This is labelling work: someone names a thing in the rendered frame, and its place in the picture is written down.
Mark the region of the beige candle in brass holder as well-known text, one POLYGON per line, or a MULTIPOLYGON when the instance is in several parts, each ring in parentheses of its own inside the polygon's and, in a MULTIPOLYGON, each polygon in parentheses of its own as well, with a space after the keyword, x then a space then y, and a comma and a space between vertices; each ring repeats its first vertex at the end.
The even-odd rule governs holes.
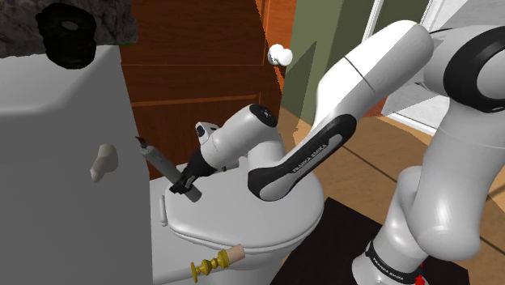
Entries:
POLYGON ((212 270, 229 268, 234 264, 245 258, 245 252, 242 245, 235 245, 229 249, 222 249, 218 252, 217 257, 210 260, 203 259, 200 266, 191 263, 191 273, 193 281, 198 282, 198 276, 209 275, 212 270))

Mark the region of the grey candle with red wick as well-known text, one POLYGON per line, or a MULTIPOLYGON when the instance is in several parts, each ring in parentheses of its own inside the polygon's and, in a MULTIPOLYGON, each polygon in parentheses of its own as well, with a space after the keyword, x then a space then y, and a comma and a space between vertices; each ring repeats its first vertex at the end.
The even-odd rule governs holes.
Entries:
POLYGON ((189 189, 176 186, 176 183, 181 178, 181 172, 176 166, 158 149, 149 145, 144 138, 136 136, 136 139, 140 143, 139 151, 141 155, 172 183, 173 188, 169 187, 170 192, 174 194, 183 194, 192 202, 197 202, 202 197, 202 192, 195 186, 191 186, 189 189))

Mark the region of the grey toilet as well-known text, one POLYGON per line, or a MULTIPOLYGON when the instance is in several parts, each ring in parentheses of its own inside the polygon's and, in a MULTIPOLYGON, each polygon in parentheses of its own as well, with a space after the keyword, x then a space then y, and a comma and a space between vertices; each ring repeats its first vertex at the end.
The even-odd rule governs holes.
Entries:
POLYGON ((0 60, 0 285, 270 285, 324 207, 314 175, 283 200, 248 192, 247 164, 197 202, 151 180, 116 46, 81 70, 0 60), (193 281, 191 263, 245 258, 193 281))

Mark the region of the dark grey mottled block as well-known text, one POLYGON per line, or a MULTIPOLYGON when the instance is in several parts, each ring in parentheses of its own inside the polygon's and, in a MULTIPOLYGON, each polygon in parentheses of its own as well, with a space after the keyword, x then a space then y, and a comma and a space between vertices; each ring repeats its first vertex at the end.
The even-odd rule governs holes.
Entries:
POLYGON ((132 0, 0 0, 0 58, 45 52, 36 15, 61 2, 94 16, 98 45, 130 44, 138 39, 137 21, 131 14, 132 0))

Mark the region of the brown wooden door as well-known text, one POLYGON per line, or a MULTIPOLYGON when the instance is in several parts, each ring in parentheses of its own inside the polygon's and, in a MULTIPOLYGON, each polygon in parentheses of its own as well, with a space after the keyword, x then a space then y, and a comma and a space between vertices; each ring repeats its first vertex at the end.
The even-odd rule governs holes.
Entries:
POLYGON ((197 148, 199 121, 222 125, 247 104, 278 114, 296 0, 131 0, 138 42, 121 60, 139 135, 174 164, 197 148))

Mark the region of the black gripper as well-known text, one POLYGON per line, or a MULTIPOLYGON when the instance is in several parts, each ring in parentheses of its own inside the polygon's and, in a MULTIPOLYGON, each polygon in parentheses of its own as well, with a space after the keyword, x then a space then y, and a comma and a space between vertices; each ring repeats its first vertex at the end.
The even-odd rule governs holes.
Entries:
POLYGON ((191 156, 184 173, 169 190, 174 194, 186 194, 193 188, 193 182, 199 177, 208 177, 217 171, 210 166, 203 158, 200 149, 197 149, 191 156))

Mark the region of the black robot stand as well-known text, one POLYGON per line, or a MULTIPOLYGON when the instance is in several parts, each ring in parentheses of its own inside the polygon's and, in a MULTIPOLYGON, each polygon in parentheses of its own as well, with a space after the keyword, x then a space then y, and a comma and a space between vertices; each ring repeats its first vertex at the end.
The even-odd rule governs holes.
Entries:
POLYGON ((376 221, 327 198, 320 222, 270 285, 357 285, 351 263, 380 228, 376 221))

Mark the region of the white-framed glass door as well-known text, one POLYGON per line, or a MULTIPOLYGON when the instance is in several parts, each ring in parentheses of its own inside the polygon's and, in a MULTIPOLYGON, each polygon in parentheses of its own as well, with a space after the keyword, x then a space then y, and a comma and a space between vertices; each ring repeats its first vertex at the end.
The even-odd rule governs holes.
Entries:
MULTIPOLYGON (((446 0, 428 0, 420 23, 431 31, 446 0)), ((372 35, 384 0, 374 0, 362 41, 372 35)), ((386 100, 383 116, 434 135, 449 106, 449 99, 415 85, 405 85, 386 100)))

